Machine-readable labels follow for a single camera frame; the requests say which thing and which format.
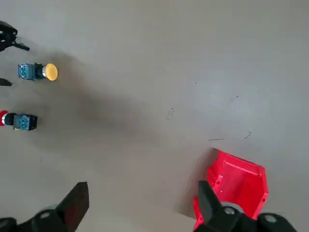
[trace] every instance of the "metal screw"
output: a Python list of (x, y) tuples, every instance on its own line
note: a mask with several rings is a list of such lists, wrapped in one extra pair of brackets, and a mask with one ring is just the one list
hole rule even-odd
[(47, 218), (47, 217), (49, 217), (49, 213), (42, 213), (41, 214), (41, 219)]
[(235, 214), (235, 210), (230, 208), (230, 207), (227, 207), (224, 209), (224, 211), (227, 213), (227, 214)]
[(8, 220), (0, 222), (0, 228), (5, 227), (8, 224)]
[(271, 223), (275, 223), (277, 221), (277, 219), (272, 215), (266, 215), (265, 219)]

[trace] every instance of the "red storage box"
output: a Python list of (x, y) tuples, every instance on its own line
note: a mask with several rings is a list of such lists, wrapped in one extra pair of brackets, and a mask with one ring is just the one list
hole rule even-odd
[[(218, 158), (207, 169), (207, 181), (219, 201), (239, 205), (253, 219), (257, 218), (268, 197), (265, 168), (223, 151), (218, 151)], [(194, 209), (199, 224), (202, 219), (197, 198)]]

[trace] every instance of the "scuff mark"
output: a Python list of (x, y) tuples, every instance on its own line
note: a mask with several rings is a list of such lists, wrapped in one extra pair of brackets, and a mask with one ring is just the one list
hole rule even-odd
[(209, 139), (208, 141), (210, 141), (210, 142), (217, 142), (219, 140), (224, 140), (224, 139)]
[(249, 132), (249, 134), (245, 137), (245, 139), (248, 139), (251, 135), (251, 132)]
[(174, 108), (171, 108), (171, 110), (168, 112), (168, 115), (166, 115), (165, 120), (170, 120), (173, 117), (174, 114)]

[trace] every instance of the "gray surface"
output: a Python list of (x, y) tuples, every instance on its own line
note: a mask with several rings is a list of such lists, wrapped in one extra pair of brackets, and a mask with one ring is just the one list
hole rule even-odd
[[(30, 133), (0, 130), (0, 216), (25, 219), (88, 180), (83, 230), (167, 231), (174, 217), (189, 231), (169, 212), (189, 215), (216, 147), (265, 166), (265, 210), (307, 229), (308, 1), (11, 0), (0, 15), (31, 47), (1, 52), (14, 86), (0, 105), (40, 117)], [(59, 79), (19, 81), (32, 61)]]

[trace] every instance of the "black clamp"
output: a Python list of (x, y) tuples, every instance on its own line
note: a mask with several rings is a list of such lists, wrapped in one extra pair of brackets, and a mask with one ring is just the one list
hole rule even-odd
[(262, 213), (257, 220), (231, 206), (222, 206), (207, 181), (198, 184), (199, 208), (205, 224), (195, 232), (297, 232), (284, 217)]
[(30, 50), (30, 48), (25, 46), (23, 43), (16, 42), (17, 34), (18, 31), (14, 27), (3, 21), (0, 21), (0, 52), (11, 46), (26, 51)]
[(21, 224), (12, 217), (0, 218), (0, 232), (75, 232), (88, 208), (88, 184), (79, 182), (55, 209), (40, 211)]

